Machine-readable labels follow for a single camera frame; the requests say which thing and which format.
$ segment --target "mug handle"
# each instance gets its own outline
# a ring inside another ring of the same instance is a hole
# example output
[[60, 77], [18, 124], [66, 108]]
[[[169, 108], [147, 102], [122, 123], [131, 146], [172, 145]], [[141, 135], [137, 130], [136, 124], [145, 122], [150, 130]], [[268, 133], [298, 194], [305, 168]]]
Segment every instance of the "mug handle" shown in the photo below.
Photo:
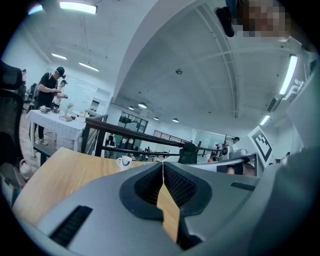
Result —
[[118, 159], [116, 160], [116, 164], [117, 164], [118, 166], [120, 166], [120, 167], [121, 167], [121, 161], [122, 161], [122, 158], [118, 158]]

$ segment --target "fluorescent light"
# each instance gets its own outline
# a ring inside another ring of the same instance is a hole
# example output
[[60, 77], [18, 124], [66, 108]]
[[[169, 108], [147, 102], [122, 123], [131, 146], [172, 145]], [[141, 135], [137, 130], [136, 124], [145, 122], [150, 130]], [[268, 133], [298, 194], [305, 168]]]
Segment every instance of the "fluorescent light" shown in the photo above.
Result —
[[262, 120], [262, 122], [260, 123], [260, 125], [263, 126], [266, 123], [266, 121], [268, 121], [269, 118], [270, 118], [270, 115], [266, 115]]
[[146, 109], [147, 108], [147, 104], [144, 103], [144, 102], [141, 102], [138, 104], [139, 107], [143, 108], [143, 109]]
[[36, 12], [39, 12], [39, 11], [42, 11], [43, 8], [42, 8], [42, 5], [41, 4], [37, 4], [35, 5], [34, 7], [32, 7], [29, 11], [28, 11], [28, 14], [34, 14]]
[[96, 14], [97, 13], [97, 7], [93, 5], [88, 5], [84, 3], [79, 2], [60, 2], [60, 8], [61, 9], [70, 9], [70, 10], [76, 10], [80, 12], [85, 12], [89, 14]]
[[58, 57], [58, 58], [61, 58], [61, 59], [67, 60], [67, 57], [60, 56], [60, 55], [58, 55], [58, 54], [54, 54], [54, 53], [51, 53], [51, 54], [52, 54], [52, 56], [54, 56], [54, 57]]
[[89, 69], [92, 69], [92, 70], [95, 70], [95, 71], [99, 72], [99, 69], [96, 69], [96, 68], [94, 68], [94, 67], [92, 67], [92, 66], [83, 64], [83, 63], [81, 63], [81, 62], [79, 62], [79, 64], [80, 64], [81, 66], [84, 66], [84, 67], [86, 67], [86, 68], [89, 68]]
[[295, 73], [295, 70], [297, 67], [297, 63], [298, 63], [298, 57], [295, 55], [291, 55], [289, 68], [286, 73], [283, 85], [281, 87], [280, 94], [284, 95], [286, 93], [288, 86], [290, 85], [291, 79], [294, 76], [294, 73]]

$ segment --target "wooden tabletop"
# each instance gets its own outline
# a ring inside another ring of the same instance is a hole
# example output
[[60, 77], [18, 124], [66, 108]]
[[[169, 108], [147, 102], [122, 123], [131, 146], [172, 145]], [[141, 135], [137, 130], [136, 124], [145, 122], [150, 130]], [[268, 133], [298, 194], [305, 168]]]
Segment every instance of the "wooden tabletop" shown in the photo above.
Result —
[[[133, 161], [132, 168], [151, 162]], [[61, 147], [32, 176], [13, 205], [13, 212], [32, 225], [74, 191], [97, 178], [120, 172], [116, 160], [75, 152]], [[163, 228], [176, 241], [180, 210], [165, 185], [157, 207], [163, 210]]]

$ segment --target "white sneaker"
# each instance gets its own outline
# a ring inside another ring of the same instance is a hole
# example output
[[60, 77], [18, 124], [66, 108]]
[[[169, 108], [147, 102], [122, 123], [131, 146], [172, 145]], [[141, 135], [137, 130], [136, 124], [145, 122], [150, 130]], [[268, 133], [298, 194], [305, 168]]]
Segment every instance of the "white sneaker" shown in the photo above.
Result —
[[38, 142], [42, 143], [43, 145], [48, 145], [48, 142], [46, 142], [43, 138], [38, 138]]

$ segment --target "white mug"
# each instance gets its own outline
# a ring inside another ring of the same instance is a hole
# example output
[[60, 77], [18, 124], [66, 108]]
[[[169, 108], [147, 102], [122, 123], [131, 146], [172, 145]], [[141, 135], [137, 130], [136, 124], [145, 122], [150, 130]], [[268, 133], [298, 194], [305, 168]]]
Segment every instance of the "white mug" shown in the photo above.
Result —
[[124, 155], [123, 157], [118, 158], [116, 160], [116, 163], [118, 166], [120, 166], [121, 171], [125, 171], [125, 170], [130, 169], [131, 164], [132, 164], [132, 158]]

